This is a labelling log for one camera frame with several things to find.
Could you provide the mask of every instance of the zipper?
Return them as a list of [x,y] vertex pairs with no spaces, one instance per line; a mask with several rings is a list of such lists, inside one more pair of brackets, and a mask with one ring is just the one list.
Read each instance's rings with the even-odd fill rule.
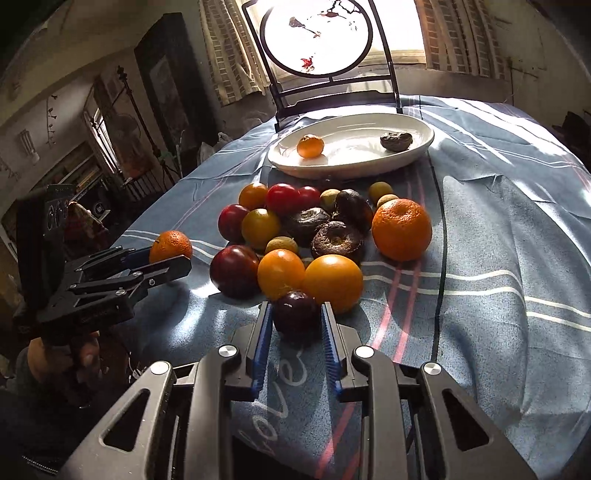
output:
[[43,473],[47,473],[48,475],[52,475],[52,476],[56,476],[58,474],[58,471],[51,468],[51,467],[42,465],[39,462],[36,462],[35,460],[31,460],[30,458],[25,457],[24,455],[22,456],[22,458],[30,466],[32,466],[33,468],[36,468],[37,470],[40,470]]

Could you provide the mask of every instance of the blue tablecloth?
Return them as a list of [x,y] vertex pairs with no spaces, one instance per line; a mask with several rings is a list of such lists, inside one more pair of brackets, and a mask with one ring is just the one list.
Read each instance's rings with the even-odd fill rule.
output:
[[[513,107],[418,96],[403,101],[407,115],[433,127],[435,140],[428,155],[380,180],[425,205],[433,241],[420,261],[397,265],[377,253],[370,236],[362,300],[340,321],[394,361],[419,366],[436,358],[538,476],[553,478],[591,423],[591,177]],[[370,111],[393,109],[314,112],[289,130]],[[209,281],[208,268],[226,245],[218,214],[245,185],[306,184],[266,161],[276,137],[269,121],[230,143],[117,243],[145,247],[169,229],[193,243],[191,274],[151,290],[135,318],[118,326],[144,363],[196,361],[256,319],[262,298],[227,299]],[[348,186],[366,194],[373,181]],[[357,471],[360,408],[336,404],[324,375],[320,344],[297,349],[274,333],[261,397],[234,405],[233,431],[299,471],[347,480]]]

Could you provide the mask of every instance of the sleeve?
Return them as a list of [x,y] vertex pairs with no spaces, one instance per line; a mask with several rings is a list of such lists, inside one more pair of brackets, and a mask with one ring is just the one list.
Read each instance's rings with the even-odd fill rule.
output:
[[4,388],[11,393],[14,393],[21,397],[42,399],[50,397],[51,391],[41,385],[29,369],[27,361],[27,352],[29,347],[24,348],[21,353],[18,354],[17,364],[15,368],[15,376],[8,379]]

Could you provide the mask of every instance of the black metal chair back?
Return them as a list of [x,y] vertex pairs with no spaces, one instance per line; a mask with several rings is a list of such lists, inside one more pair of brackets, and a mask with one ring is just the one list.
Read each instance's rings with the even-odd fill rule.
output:
[[[386,64],[388,67],[388,74],[382,75],[373,75],[373,76],[365,76],[365,77],[350,77],[344,79],[336,79],[340,75],[343,75],[347,72],[350,72],[355,67],[359,66],[361,62],[367,57],[372,41],[373,41],[373,27],[369,20],[369,15],[365,11],[365,9],[356,1],[356,0],[335,0],[333,2],[332,8],[329,8],[326,12],[322,13],[322,15],[327,17],[336,17],[341,16],[337,11],[335,11],[336,7],[339,6],[344,9],[342,6],[342,2],[345,1],[348,4],[353,5],[353,10],[355,13],[360,13],[368,27],[368,39],[365,48],[363,49],[362,54],[357,58],[353,63],[351,63],[348,67],[345,67],[339,71],[331,72],[331,73],[320,73],[314,74],[308,72],[299,72],[293,68],[286,66],[284,63],[279,61],[273,52],[269,48],[267,43],[267,35],[265,33],[265,28],[267,26],[267,22],[269,21],[269,17],[273,12],[275,7],[269,8],[264,16],[262,17],[261,26],[257,28],[255,26],[255,22],[253,21],[252,10],[251,7],[256,5],[259,0],[250,0],[242,5],[242,11],[244,13],[244,17],[246,18],[246,22],[248,27],[252,33],[254,38],[254,42],[256,47],[261,55],[262,63],[267,71],[267,75],[270,80],[269,90],[271,91],[271,95],[277,107],[277,123],[275,124],[275,130],[278,132],[285,128],[290,121],[299,115],[304,113],[322,110],[326,108],[335,108],[339,106],[347,106],[347,105],[371,105],[371,104],[393,104],[398,113],[402,113],[402,104],[400,101],[400,92],[398,90],[398,82],[396,79],[396,72],[394,70],[394,62],[392,61],[392,54],[390,52],[390,48],[388,45],[388,40],[386,38],[386,34],[384,31],[384,27],[380,20],[378,10],[375,6],[374,0],[368,0],[369,7],[371,10],[371,14],[375,19],[375,23],[378,29],[378,33],[380,39],[382,41],[382,45],[384,47],[384,55],[386,58]],[[290,26],[291,27],[304,27],[306,30],[306,26],[299,22],[295,17],[290,19]],[[304,78],[312,78],[318,79],[319,81],[316,83],[312,83],[310,85],[300,86],[296,88],[292,88],[289,90],[284,90],[281,86],[281,83],[277,80],[277,77],[271,68],[269,61],[272,61],[275,65],[277,65],[282,70],[289,72],[291,74],[297,75],[299,77]],[[312,92],[314,90],[325,89],[327,87],[335,87],[341,85],[349,85],[353,83],[360,83],[360,82],[368,82],[368,81],[386,81],[389,82],[392,88],[392,92],[382,93],[377,90],[364,90],[364,91],[357,91],[357,92],[345,92],[345,93],[332,93],[328,95],[320,95],[315,96],[313,98],[307,98],[303,100],[299,100],[293,105],[288,103],[288,97],[302,94],[305,92]]]

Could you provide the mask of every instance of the curtain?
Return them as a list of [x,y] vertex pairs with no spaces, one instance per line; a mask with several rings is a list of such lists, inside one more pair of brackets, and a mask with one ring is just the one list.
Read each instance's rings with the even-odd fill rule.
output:
[[505,79],[484,0],[415,0],[427,68]]
[[139,141],[136,133],[139,126],[135,118],[117,113],[100,76],[95,78],[93,89],[96,106],[103,115],[111,145],[125,178],[135,179],[152,170],[154,164]]
[[264,93],[269,85],[241,4],[241,0],[200,1],[209,67],[222,105],[250,93]]

